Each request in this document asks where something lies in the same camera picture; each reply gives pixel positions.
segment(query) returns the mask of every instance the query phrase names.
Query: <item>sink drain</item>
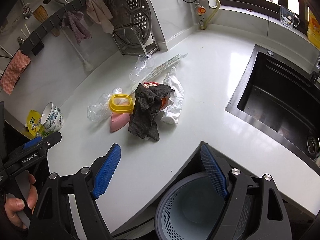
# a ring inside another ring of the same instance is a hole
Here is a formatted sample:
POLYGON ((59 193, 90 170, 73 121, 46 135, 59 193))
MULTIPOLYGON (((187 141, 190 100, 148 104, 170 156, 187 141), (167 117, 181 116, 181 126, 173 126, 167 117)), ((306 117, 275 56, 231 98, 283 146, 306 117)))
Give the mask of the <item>sink drain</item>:
POLYGON ((318 158, 319 157, 319 141, 317 138, 313 136, 309 136, 307 140, 307 148, 308 152, 312 157, 318 158))

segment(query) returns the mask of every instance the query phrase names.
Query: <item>beige cloth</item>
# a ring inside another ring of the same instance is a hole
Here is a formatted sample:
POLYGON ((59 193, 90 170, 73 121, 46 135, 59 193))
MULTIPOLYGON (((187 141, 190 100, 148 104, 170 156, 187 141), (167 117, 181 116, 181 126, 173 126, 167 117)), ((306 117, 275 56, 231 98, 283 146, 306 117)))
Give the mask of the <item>beige cloth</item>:
POLYGON ((105 33, 112 33, 114 26, 109 20, 113 16, 103 0, 86 0, 85 3, 87 4, 87 14, 90 18, 100 24, 105 33))

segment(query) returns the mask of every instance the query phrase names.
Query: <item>finger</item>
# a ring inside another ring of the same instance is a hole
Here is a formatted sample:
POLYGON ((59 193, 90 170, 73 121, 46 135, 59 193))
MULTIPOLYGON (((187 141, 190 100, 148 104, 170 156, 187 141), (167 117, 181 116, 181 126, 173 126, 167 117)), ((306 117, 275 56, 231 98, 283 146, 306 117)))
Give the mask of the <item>finger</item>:
POLYGON ((29 182, 30 182, 30 184, 35 184, 36 183, 36 179, 32 174, 29 174, 29 182))
POLYGON ((30 209, 33 209, 38 200, 38 193, 35 186, 31 185, 29 190, 29 196, 27 199, 27 204, 30 209))
POLYGON ((4 204, 4 210, 8 219, 17 227, 22 227, 23 224, 16 212, 23 210, 23 208, 24 202, 18 198, 7 198, 4 204))

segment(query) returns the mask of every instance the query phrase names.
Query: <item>white countertop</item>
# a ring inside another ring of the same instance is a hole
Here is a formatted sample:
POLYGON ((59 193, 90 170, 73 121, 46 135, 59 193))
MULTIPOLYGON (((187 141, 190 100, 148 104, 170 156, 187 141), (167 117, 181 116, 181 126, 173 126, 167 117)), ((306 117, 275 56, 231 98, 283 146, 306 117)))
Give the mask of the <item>white countertop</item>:
MULTIPOLYGON (((135 57, 114 55, 91 73, 63 104, 62 141, 50 149, 50 172, 74 174, 106 154, 113 143, 121 160, 104 195, 97 200, 101 215, 113 232, 147 207, 184 168, 200 141, 205 141, 241 166, 262 176, 269 173, 278 189, 316 215, 320 209, 320 177, 281 144, 225 111, 247 66, 255 44, 273 42, 230 27, 211 25, 197 31, 168 52, 157 52, 163 63, 178 53, 188 56, 176 67, 185 99, 178 125, 157 121, 160 140, 140 139, 126 125, 110 133, 109 120, 95 125, 87 106, 115 87, 125 89, 135 57)), ((303 67, 303 59, 284 55, 303 67)), ((75 219, 78 229, 79 220, 75 219)))

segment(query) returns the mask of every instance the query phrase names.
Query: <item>black sink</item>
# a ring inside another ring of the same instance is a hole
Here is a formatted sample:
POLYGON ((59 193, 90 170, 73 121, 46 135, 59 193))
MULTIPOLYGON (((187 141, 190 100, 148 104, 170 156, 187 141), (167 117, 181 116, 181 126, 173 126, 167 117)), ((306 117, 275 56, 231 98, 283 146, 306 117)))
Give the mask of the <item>black sink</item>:
POLYGON ((281 143, 318 175, 320 85, 284 57, 258 45, 226 111, 281 143))

